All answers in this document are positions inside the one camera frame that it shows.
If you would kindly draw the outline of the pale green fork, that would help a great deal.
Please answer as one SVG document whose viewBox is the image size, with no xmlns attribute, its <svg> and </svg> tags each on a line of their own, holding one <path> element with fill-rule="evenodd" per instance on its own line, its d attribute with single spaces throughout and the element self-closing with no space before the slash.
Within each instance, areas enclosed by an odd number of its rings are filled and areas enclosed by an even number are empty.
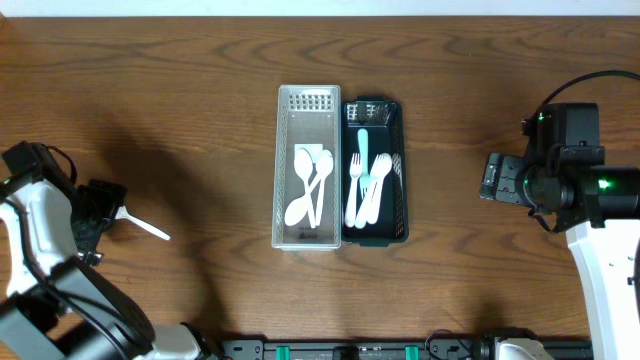
<svg viewBox="0 0 640 360">
<path fill-rule="evenodd" d="M 361 198 L 364 198 L 369 190 L 370 175 L 369 175 L 369 135 L 366 128 L 360 128 L 357 132 L 358 148 L 361 156 L 362 174 L 359 178 L 359 185 L 361 191 Z"/>
</svg>

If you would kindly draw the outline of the white fork straight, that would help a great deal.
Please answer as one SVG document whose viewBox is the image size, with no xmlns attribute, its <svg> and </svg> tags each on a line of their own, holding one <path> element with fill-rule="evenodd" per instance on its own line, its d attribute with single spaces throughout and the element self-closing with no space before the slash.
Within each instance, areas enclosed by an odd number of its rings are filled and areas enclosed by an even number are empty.
<svg viewBox="0 0 640 360">
<path fill-rule="evenodd" d="M 346 227 L 353 227 L 356 219 L 357 185 L 362 174 L 362 160 L 359 153 L 354 153 L 349 167 L 350 187 L 346 203 L 344 223 Z"/>
</svg>

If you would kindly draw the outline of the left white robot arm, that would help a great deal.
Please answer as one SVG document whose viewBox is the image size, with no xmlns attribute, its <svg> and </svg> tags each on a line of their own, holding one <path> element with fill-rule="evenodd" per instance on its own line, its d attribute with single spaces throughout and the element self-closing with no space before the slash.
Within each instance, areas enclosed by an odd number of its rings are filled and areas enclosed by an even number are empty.
<svg viewBox="0 0 640 360">
<path fill-rule="evenodd" d="M 11 277 L 1 341 L 22 359 L 206 359 L 188 323 L 154 326 L 141 308 L 78 255 L 71 203 L 28 173 L 1 186 Z"/>
</svg>

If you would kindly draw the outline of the white fork angled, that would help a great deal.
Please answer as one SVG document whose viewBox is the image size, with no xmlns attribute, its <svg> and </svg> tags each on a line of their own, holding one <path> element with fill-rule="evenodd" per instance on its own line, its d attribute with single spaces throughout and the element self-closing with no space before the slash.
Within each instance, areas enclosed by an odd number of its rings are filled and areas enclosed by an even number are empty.
<svg viewBox="0 0 640 360">
<path fill-rule="evenodd" d="M 372 201 L 373 201 L 373 194 L 374 194 L 374 190 L 377 186 L 377 182 L 378 182 L 378 177 L 376 176 L 371 176 L 371 182 L 370 182 L 370 187 L 361 203 L 360 209 L 358 210 L 358 213 L 356 215 L 356 219 L 355 219 L 355 224 L 354 226 L 357 229 L 362 229 L 365 227 L 366 223 L 367 223 L 367 218 L 369 216 L 370 213 L 370 208 L 372 205 Z"/>
</svg>

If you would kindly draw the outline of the black plastic basket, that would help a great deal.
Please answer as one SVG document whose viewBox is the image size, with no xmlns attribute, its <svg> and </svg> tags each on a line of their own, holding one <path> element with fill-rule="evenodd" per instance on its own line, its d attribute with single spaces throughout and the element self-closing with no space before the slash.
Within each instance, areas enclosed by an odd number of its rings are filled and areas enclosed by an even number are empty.
<svg viewBox="0 0 640 360">
<path fill-rule="evenodd" d="M 403 110 L 382 96 L 342 105 L 342 239 L 387 247 L 409 237 Z"/>
</svg>

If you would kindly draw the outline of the white wide spoon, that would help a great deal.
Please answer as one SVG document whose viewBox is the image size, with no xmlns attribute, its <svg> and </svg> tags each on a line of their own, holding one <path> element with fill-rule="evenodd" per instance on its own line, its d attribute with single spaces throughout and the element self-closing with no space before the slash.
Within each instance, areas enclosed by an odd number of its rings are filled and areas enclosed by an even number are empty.
<svg viewBox="0 0 640 360">
<path fill-rule="evenodd" d="M 374 190 L 373 201 L 367 218 L 368 224 L 375 224 L 378 220 L 384 179 L 391 171 L 391 168 L 392 157 L 389 153 L 381 153 L 376 156 L 372 166 L 372 176 L 378 177 L 378 182 Z"/>
</svg>

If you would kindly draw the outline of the clear plastic basket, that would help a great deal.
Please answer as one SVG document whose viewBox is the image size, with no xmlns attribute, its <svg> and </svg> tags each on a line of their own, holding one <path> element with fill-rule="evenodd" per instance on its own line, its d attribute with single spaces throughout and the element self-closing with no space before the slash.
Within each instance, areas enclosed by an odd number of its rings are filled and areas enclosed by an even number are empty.
<svg viewBox="0 0 640 360">
<path fill-rule="evenodd" d="M 302 180 L 294 168 L 295 154 L 305 149 L 312 158 L 313 172 L 323 150 L 333 155 L 333 171 L 325 180 L 322 220 L 312 228 L 305 216 L 287 226 L 284 214 L 294 199 L 304 194 Z M 332 251 L 341 246 L 341 115 L 337 85 L 282 85 L 278 93 L 274 169 L 272 246 L 283 251 Z M 312 191 L 316 210 L 319 185 Z"/>
</svg>

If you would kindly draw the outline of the white slim spoon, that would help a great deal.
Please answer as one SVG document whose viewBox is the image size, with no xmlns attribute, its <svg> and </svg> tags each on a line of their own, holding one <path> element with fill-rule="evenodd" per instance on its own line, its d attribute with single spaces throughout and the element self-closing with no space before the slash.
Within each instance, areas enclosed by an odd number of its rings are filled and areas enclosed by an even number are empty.
<svg viewBox="0 0 640 360">
<path fill-rule="evenodd" d="M 126 206 L 122 205 L 120 206 L 117 211 L 116 211 L 116 215 L 115 215 L 115 219 L 116 220 L 120 220 L 120 219 L 124 219 L 127 221 L 130 221 L 131 223 L 135 224 L 136 226 L 142 228 L 143 230 L 151 233 L 152 235 L 165 240 L 165 241 L 170 241 L 171 240 L 171 236 L 167 233 L 165 233 L 164 231 L 160 230 L 159 228 L 131 215 Z"/>
<path fill-rule="evenodd" d="M 293 201 L 287 206 L 284 214 L 284 222 L 287 226 L 291 227 L 298 224 L 305 216 L 309 218 L 310 226 L 314 228 L 316 226 L 315 211 L 313 209 L 312 191 L 318 185 L 320 181 L 320 175 L 317 174 L 309 187 L 305 190 L 305 193 Z"/>
<path fill-rule="evenodd" d="M 315 228 L 315 215 L 312 206 L 311 188 L 309 185 L 309 178 L 313 172 L 313 162 L 309 153 L 305 149 L 299 149 L 295 154 L 294 168 L 298 177 L 302 180 L 304 186 L 303 199 L 306 203 L 307 215 L 310 221 L 310 226 Z"/>
<path fill-rule="evenodd" d="M 333 171 L 334 160 L 333 155 L 329 150 L 323 150 L 320 155 L 320 159 L 316 163 L 316 172 L 320 177 L 319 192 L 315 210 L 315 225 L 320 226 L 322 220 L 324 195 L 325 195 L 325 180 Z"/>
</svg>

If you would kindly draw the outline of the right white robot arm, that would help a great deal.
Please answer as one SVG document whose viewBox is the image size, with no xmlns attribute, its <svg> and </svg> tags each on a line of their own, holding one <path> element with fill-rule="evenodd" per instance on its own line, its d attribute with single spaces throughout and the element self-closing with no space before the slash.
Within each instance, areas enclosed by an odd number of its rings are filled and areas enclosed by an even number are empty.
<svg viewBox="0 0 640 360">
<path fill-rule="evenodd" d="M 578 269 L 597 359 L 639 356 L 639 171 L 601 162 L 489 155 L 480 197 L 527 208 L 563 234 Z"/>
</svg>

